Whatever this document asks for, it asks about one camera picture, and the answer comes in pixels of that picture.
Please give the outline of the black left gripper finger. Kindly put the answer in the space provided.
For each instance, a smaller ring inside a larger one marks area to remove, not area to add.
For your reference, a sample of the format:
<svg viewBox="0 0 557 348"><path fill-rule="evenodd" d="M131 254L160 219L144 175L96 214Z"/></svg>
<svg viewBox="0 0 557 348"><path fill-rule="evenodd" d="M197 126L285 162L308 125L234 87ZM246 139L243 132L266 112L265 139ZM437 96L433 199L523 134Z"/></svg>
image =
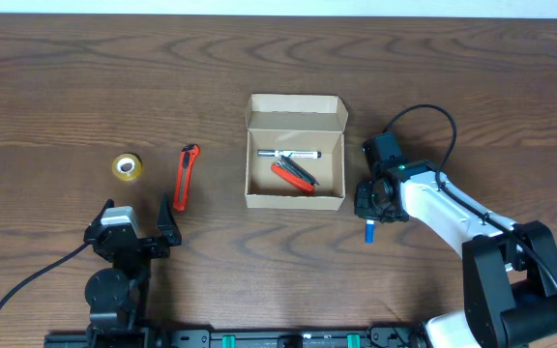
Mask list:
<svg viewBox="0 0 557 348"><path fill-rule="evenodd" d="M114 207L114 201L113 201L112 199L107 199L106 202L104 203L104 205L103 205L101 211L100 211L100 212L98 213L98 215L94 218L94 220L93 220L93 225L94 225L94 226L101 226L101 225L102 225L101 220L102 220L102 217L103 217L105 211L106 211L107 209L110 209L110 208L113 208L113 207Z"/></svg>
<svg viewBox="0 0 557 348"><path fill-rule="evenodd" d="M171 205L166 193L161 197L157 227L170 247L177 247L182 243L182 235L172 215Z"/></svg>

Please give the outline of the blue whiteboard marker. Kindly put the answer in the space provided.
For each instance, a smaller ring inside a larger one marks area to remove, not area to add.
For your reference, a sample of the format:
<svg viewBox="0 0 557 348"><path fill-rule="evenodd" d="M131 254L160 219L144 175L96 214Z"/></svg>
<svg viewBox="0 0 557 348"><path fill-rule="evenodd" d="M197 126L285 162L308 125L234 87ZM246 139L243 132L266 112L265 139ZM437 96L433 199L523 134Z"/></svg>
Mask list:
<svg viewBox="0 0 557 348"><path fill-rule="evenodd" d="M372 244L374 241L375 221L373 219L366 220L365 243Z"/></svg>

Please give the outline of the red utility knife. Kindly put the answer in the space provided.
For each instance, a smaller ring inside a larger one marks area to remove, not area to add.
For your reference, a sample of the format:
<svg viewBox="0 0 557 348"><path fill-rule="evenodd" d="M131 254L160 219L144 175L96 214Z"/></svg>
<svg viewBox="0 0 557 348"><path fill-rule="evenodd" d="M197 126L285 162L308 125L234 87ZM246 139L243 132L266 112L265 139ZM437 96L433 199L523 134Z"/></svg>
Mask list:
<svg viewBox="0 0 557 348"><path fill-rule="evenodd" d="M191 174L194 163L199 154L200 147L197 144L186 145L180 153L173 200L173 208L178 212L184 212L187 208L190 194Z"/></svg>

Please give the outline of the red multi-tool pocket knife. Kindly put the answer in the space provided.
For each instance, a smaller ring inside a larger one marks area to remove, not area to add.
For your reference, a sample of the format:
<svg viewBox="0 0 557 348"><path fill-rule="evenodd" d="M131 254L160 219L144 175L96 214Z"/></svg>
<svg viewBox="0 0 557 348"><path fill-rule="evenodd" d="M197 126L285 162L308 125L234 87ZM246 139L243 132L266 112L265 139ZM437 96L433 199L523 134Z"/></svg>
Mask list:
<svg viewBox="0 0 557 348"><path fill-rule="evenodd" d="M274 162L271 170L283 181L306 194L314 194L315 187L318 185L317 180L311 174L286 156L281 156Z"/></svg>

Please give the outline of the black whiteboard marker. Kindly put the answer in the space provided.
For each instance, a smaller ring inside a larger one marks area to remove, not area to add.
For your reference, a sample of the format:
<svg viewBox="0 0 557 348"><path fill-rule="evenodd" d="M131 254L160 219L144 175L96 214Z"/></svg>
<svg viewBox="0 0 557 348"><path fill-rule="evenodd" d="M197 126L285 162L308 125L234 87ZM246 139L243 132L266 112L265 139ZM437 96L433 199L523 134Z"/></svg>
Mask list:
<svg viewBox="0 0 557 348"><path fill-rule="evenodd" d="M287 157L292 159L310 159L316 160L322 157L319 151L300 151L300 150L267 150L261 149L257 151L259 157L281 158Z"/></svg>

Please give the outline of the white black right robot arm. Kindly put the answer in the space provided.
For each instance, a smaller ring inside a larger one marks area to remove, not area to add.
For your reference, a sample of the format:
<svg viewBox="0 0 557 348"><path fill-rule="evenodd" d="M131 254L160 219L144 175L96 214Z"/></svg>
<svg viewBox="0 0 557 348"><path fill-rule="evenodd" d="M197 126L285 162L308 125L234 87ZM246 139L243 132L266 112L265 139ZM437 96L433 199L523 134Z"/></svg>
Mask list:
<svg viewBox="0 0 557 348"><path fill-rule="evenodd" d="M356 188L367 223L422 222L462 263L463 308L425 322L431 347L526 347L557 334L557 246L539 221L500 216L432 163L380 160Z"/></svg>

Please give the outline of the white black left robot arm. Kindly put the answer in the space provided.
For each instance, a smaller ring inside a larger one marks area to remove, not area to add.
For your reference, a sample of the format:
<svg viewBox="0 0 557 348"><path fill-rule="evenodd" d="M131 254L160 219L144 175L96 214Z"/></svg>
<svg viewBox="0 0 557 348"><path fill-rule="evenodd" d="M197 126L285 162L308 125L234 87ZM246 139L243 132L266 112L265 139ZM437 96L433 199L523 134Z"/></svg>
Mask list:
<svg viewBox="0 0 557 348"><path fill-rule="evenodd" d="M139 237L131 206L117 207L109 199L84 232L83 241L111 264L93 274L85 287L90 322L103 332L130 333L144 314L151 261L167 258L182 243L168 196L161 198L155 237Z"/></svg>

